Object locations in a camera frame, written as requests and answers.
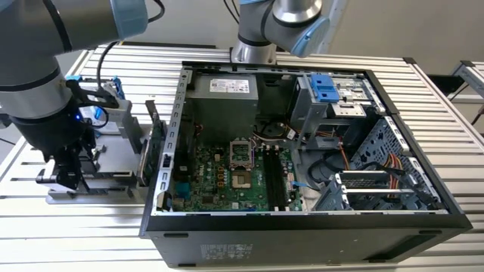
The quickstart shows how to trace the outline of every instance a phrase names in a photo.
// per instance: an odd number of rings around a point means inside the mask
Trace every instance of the ram slot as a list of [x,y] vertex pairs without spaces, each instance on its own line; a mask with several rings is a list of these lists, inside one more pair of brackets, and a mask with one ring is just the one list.
[[275,210],[275,208],[278,207],[279,211],[284,211],[287,201],[283,180],[283,167],[280,165],[278,151],[264,151],[263,159],[270,209]]

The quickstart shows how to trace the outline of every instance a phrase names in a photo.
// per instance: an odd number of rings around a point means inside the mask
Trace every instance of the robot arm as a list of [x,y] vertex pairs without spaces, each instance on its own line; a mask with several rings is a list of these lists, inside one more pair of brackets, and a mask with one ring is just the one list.
[[[76,190],[95,172],[94,128],[79,107],[95,104],[67,82],[55,56],[144,32],[144,0],[2,0],[0,102],[28,143],[54,158],[55,171],[39,183]],[[100,91],[103,106],[116,99]]]
[[232,62],[275,64],[275,46],[304,58],[330,27],[323,0],[240,0],[239,42]]
[[[240,4],[232,61],[275,64],[275,45],[308,56],[330,24],[320,15],[323,0]],[[147,25],[144,0],[0,0],[0,103],[46,162],[55,159],[55,173],[42,173],[46,179],[38,180],[54,189],[76,190],[83,173],[96,171],[94,128],[79,110],[94,105],[86,95],[92,93],[66,82],[55,56],[123,40],[143,33]],[[100,96],[103,106],[118,107],[103,90]]]

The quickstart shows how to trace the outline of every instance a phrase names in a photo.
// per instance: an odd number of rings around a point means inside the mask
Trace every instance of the slotted metal worktable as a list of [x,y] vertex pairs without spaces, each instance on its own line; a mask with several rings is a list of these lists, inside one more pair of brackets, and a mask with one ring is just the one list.
[[[103,47],[83,52],[70,74],[95,77]],[[228,62],[227,50],[116,46],[103,76],[122,78],[132,113],[150,122],[144,101],[155,99],[162,118],[172,110],[182,61]],[[484,271],[484,142],[424,75],[402,58],[279,53],[279,64],[371,69],[474,224],[474,230],[399,264],[268,267],[268,270]],[[151,240],[138,238],[143,205],[46,204],[35,183],[42,154],[24,139],[0,166],[2,271],[162,271],[168,269]],[[231,268],[238,271],[250,268]]]
[[484,62],[462,61],[452,75],[462,76],[478,94],[484,97]]

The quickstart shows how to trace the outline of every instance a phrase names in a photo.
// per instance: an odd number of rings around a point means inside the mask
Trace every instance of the green circuit board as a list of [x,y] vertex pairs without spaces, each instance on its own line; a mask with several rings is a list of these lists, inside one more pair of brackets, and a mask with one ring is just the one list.
[[[279,153],[282,169],[295,175],[288,150]],[[298,191],[288,191],[287,175],[284,191],[287,206],[291,211],[302,210]],[[190,183],[190,196],[176,198],[176,210],[183,211],[268,211],[267,184],[264,173],[263,150],[254,151],[254,168],[230,168],[230,147],[199,147],[195,158],[194,174]]]

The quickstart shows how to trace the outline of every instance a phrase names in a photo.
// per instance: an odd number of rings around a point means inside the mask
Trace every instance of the sticker label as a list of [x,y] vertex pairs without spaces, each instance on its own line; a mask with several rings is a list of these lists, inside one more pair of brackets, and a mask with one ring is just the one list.
[[248,259],[254,244],[200,245],[206,260]]
[[352,96],[352,92],[351,91],[340,91],[340,95],[342,96]]
[[236,94],[248,94],[250,81],[239,79],[212,79],[211,92],[231,92]]
[[288,133],[288,139],[292,140],[295,139],[295,136],[296,136],[296,131],[294,131],[292,129],[290,130],[290,133]]

